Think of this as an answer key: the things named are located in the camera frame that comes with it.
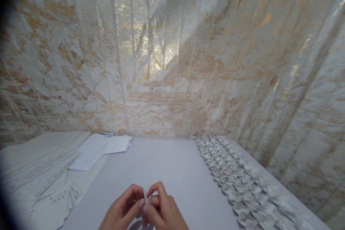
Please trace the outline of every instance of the cut paper sheet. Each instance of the cut paper sheet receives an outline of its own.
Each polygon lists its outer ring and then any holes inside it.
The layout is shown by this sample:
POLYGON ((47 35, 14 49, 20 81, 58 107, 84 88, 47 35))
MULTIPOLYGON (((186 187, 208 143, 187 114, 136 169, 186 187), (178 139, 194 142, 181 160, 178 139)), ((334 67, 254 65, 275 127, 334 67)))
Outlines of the cut paper sheet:
POLYGON ((103 137, 108 138, 108 137, 113 136, 114 132, 103 132, 103 131, 100 131, 100 134, 102 134, 103 137))
POLYGON ((107 138, 108 144, 105 146, 103 154, 119 153, 127 151, 132 137, 127 135, 107 138))
POLYGON ((92 134, 76 150, 80 156, 68 168, 71 170, 88 171, 101 158, 100 152, 108 143, 108 138, 101 134, 92 134))
POLYGON ((76 160, 68 169, 77 171, 89 171, 95 163, 102 157, 105 147, 98 150, 91 161, 78 161, 76 160))

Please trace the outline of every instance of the finger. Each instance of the finger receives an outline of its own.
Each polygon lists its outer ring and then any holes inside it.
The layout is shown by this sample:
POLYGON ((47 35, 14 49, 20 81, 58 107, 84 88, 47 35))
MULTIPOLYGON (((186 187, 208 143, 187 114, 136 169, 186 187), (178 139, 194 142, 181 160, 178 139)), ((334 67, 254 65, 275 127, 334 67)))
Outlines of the finger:
POLYGON ((154 206, 152 206, 151 204, 146 204, 143 207, 143 212, 144 215, 147 216, 150 223, 153 224, 156 229, 163 228, 165 223, 154 206))
POLYGON ((147 197, 151 196, 155 191, 158 191, 158 194, 160 196, 163 196, 163 197, 167 196, 165 188, 164 188, 163 183, 161 181, 153 184, 150 187, 150 189, 147 192, 147 197))
POLYGON ((150 204, 154 207, 158 207, 159 206, 159 196, 158 195, 151 196, 150 204))
POLYGON ((143 227, 146 227, 148 224, 148 218, 146 215, 143 215, 143 227))
POLYGON ((133 198, 141 199, 144 197, 144 189, 138 185, 132 184, 120 197, 120 206, 122 209, 126 208, 127 203, 133 198))
POLYGON ((141 199, 137 201, 132 208, 128 211, 128 213, 121 219, 121 225, 123 229, 127 229, 129 224, 133 221, 133 219, 139 214, 141 208, 145 205, 145 199, 141 199))
POLYGON ((134 204, 136 203, 137 201, 134 201, 134 200, 130 200, 127 202, 126 206, 124 207, 123 209, 123 215, 127 214, 128 211, 132 208, 132 206, 134 206, 134 204))

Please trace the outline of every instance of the hand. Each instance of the hand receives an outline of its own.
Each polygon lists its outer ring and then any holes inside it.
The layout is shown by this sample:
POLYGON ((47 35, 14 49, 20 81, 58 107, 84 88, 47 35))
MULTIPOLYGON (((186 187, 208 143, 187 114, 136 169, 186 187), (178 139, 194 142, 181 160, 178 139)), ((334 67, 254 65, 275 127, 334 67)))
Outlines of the hand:
POLYGON ((152 196, 150 203, 143 207, 144 225, 147 224, 147 217, 157 230, 189 230, 174 198, 166 194, 161 181, 151 186, 147 196, 151 196, 156 190, 158 195, 152 196))
POLYGON ((98 230, 126 230, 144 205, 143 188, 132 184, 110 206, 98 230))

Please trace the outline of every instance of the gold marbled pattern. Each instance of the gold marbled pattern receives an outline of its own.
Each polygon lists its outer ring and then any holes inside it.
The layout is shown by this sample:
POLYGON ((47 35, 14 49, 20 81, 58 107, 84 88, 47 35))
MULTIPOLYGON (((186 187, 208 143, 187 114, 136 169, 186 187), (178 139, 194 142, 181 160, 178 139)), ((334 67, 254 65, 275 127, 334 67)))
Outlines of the gold marbled pattern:
POLYGON ((13 0, 2 142, 230 135, 343 229, 344 1, 13 0))

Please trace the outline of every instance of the fabric backdrop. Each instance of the fabric backdrop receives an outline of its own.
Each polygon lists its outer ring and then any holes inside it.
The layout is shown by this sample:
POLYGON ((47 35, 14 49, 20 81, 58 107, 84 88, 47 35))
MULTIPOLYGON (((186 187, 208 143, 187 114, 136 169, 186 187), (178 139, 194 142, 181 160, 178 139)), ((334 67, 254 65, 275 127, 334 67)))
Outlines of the fabric backdrop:
POLYGON ((227 135, 344 229, 344 3, 11 0, 1 141, 227 135))

